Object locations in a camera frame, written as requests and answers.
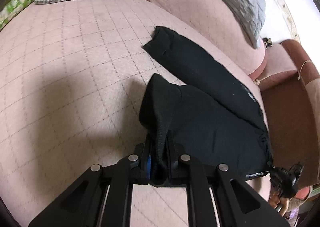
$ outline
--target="human hand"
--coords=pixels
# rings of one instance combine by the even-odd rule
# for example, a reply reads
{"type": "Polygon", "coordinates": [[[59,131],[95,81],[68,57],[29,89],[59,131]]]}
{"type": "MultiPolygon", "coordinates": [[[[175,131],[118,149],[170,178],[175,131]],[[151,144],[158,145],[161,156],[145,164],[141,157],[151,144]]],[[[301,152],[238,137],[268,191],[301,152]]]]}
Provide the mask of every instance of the human hand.
{"type": "Polygon", "coordinates": [[[284,216],[289,208],[289,199],[288,198],[279,198],[279,192],[274,192],[273,195],[269,198],[268,204],[273,208],[276,208],[279,204],[283,207],[281,208],[279,214],[284,216]]]}

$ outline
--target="black sweatshirt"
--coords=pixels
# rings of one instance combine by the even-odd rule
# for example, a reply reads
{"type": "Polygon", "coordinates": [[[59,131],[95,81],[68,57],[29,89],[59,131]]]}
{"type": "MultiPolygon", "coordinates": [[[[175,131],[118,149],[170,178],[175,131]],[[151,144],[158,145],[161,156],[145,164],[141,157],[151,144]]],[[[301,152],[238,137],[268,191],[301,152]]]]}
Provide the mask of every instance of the black sweatshirt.
{"type": "Polygon", "coordinates": [[[263,112],[245,85],[202,47],[169,28],[156,27],[143,48],[187,84],[170,84],[157,74],[148,83],[139,120],[153,140],[154,182],[165,180],[167,137],[204,164],[226,163],[243,177],[269,170],[267,162],[273,159],[263,112]]]}

